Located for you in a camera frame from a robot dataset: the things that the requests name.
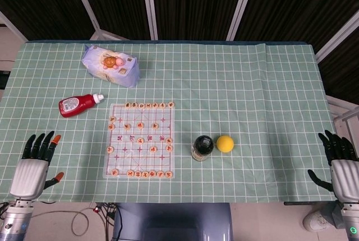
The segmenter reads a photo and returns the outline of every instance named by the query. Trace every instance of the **yellow ball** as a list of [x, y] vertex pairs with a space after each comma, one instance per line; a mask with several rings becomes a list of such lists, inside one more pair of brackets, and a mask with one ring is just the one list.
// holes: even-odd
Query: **yellow ball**
[[217, 148], [221, 152], [230, 152], [234, 148], [233, 139], [230, 136], [220, 136], [217, 139]]

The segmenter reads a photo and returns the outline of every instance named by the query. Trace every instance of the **chinese chess board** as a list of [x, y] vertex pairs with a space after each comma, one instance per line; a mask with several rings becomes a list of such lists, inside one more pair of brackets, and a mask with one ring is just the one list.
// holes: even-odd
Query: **chinese chess board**
[[174, 103], [112, 104], [105, 178], [174, 176]]

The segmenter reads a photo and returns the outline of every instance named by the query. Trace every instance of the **black jar lid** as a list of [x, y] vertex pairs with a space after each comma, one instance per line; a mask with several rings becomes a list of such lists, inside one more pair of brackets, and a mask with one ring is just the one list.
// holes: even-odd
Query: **black jar lid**
[[194, 144], [194, 148], [202, 155], [210, 154], [213, 151], [213, 140], [209, 136], [199, 136]]

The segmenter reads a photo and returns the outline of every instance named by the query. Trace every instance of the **orange fingertip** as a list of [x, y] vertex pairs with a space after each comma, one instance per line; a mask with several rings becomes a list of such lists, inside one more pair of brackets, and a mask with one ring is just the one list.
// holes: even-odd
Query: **orange fingertip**
[[56, 175], [55, 179], [60, 182], [60, 180], [63, 178], [64, 172], [60, 172]]
[[52, 139], [51, 143], [55, 143], [56, 145], [58, 144], [58, 141], [60, 141], [61, 135], [56, 135], [54, 137], [54, 139]]

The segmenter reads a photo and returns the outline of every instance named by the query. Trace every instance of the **snack bag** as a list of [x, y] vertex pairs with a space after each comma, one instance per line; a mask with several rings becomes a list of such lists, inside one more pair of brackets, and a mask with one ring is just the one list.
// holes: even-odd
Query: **snack bag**
[[135, 87], [140, 78], [136, 57], [99, 46], [86, 46], [82, 63], [94, 77], [128, 88]]

